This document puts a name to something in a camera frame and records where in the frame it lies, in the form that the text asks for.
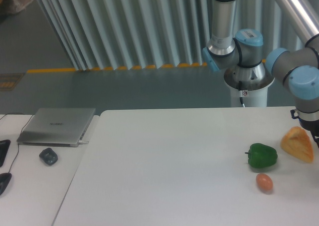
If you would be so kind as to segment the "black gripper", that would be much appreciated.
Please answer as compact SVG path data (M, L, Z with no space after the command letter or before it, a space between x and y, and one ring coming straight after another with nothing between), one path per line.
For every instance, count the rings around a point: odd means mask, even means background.
M319 148L319 112L315 113L305 113L298 109L293 109L290 111L291 117L293 119L298 119L300 125L305 129L310 131L314 142Z

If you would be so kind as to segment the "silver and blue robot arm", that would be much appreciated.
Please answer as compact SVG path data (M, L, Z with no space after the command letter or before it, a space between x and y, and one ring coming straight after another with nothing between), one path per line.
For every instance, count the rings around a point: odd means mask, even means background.
M235 91L232 105L246 107L245 93L255 93L274 79L293 95L291 116L319 140L319 17L307 0L275 0L290 20L304 48L277 48L262 60L263 37L254 29L233 33L238 0L212 0L211 39L202 56L212 71L225 69L224 81Z

